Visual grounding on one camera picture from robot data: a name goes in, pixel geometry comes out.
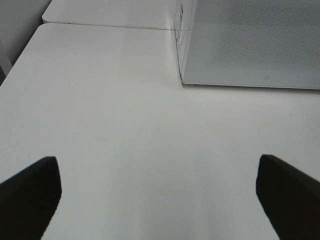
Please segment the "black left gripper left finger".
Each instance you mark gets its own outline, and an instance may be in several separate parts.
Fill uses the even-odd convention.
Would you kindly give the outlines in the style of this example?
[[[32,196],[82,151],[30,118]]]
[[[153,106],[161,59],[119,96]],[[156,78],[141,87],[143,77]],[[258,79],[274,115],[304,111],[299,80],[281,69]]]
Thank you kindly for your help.
[[[62,196],[56,157],[46,156],[0,184],[0,238],[40,240]]]

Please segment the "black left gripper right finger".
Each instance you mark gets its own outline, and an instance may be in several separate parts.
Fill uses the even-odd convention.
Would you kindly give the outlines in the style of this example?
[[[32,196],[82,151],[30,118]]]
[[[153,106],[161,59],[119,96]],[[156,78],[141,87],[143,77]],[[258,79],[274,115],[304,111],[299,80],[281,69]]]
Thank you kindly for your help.
[[[320,238],[320,182],[282,159],[263,154],[255,192],[281,240]]]

